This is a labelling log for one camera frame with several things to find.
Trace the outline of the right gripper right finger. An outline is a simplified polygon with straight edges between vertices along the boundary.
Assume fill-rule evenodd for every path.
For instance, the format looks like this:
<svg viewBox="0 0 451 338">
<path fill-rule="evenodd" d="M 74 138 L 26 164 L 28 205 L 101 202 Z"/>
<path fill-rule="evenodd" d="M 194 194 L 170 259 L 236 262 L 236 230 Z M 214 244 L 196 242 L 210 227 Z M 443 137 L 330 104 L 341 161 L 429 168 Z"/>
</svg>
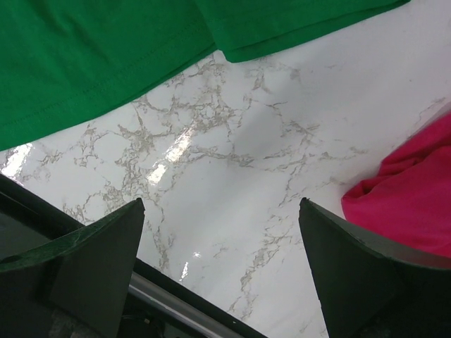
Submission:
<svg viewBox="0 0 451 338">
<path fill-rule="evenodd" d="M 307 198 L 299 227 L 329 337 L 449 337 L 450 259 L 398 244 Z"/>
</svg>

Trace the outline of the green t shirt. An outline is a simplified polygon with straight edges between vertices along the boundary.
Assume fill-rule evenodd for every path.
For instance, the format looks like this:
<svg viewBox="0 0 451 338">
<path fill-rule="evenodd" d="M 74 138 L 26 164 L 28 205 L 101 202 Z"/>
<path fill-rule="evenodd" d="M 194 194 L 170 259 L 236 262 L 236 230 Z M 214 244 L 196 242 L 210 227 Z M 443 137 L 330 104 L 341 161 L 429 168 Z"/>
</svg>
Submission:
<svg viewBox="0 0 451 338">
<path fill-rule="evenodd" d="M 298 46 L 399 1 L 2 1 L 1 148 L 97 118 L 214 51 Z"/>
</svg>

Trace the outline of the red t shirt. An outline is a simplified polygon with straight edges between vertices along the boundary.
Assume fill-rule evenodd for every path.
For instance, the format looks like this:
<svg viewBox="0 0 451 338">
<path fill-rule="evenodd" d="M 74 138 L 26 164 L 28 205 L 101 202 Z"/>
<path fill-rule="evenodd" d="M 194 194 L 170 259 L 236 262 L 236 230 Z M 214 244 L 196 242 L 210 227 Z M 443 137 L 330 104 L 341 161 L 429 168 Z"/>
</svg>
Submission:
<svg viewBox="0 0 451 338">
<path fill-rule="evenodd" d="M 450 114 L 381 161 L 341 199 L 347 221 L 395 242 L 450 256 Z"/>
</svg>

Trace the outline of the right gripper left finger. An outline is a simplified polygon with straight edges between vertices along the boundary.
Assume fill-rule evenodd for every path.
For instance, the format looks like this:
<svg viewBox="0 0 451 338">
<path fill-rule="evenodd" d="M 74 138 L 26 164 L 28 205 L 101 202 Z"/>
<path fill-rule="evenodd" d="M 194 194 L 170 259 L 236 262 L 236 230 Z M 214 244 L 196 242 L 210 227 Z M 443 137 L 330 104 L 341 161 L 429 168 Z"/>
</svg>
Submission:
<svg viewBox="0 0 451 338">
<path fill-rule="evenodd" d="M 49 337 L 61 313 L 115 337 L 144 224 L 136 199 L 91 225 L 1 261 L 1 336 Z"/>
</svg>

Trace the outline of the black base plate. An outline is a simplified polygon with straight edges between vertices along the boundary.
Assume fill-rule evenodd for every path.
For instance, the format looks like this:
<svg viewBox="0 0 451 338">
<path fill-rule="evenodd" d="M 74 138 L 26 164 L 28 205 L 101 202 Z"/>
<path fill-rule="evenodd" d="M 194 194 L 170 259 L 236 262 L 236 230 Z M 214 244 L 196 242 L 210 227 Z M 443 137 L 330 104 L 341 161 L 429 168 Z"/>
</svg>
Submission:
<svg viewBox="0 0 451 338">
<path fill-rule="evenodd" d="M 1 261 L 86 225 L 13 180 L 1 178 Z M 249 325 L 137 256 L 115 337 L 258 337 Z M 49 337 L 101 337 L 59 313 Z"/>
</svg>

